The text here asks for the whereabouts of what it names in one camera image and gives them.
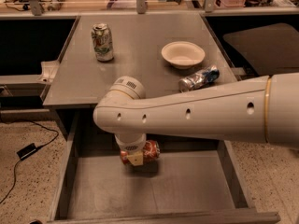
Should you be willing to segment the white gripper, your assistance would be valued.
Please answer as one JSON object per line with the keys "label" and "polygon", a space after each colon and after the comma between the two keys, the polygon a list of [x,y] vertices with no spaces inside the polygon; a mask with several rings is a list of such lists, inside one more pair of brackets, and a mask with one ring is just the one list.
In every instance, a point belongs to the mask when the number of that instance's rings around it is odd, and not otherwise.
{"label": "white gripper", "polygon": [[144,133],[116,133],[115,139],[122,151],[134,152],[127,156],[133,166],[141,166],[144,163],[143,152],[139,151],[146,144]]}

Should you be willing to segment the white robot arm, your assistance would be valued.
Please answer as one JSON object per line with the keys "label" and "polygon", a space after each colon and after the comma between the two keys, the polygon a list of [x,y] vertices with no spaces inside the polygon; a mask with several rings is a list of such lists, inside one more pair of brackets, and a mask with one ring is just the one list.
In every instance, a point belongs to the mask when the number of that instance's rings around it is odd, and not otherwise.
{"label": "white robot arm", "polygon": [[113,133],[121,158],[134,166],[157,156],[148,133],[299,146],[299,74],[247,79],[197,91],[146,98],[132,77],[120,77],[93,111]]}

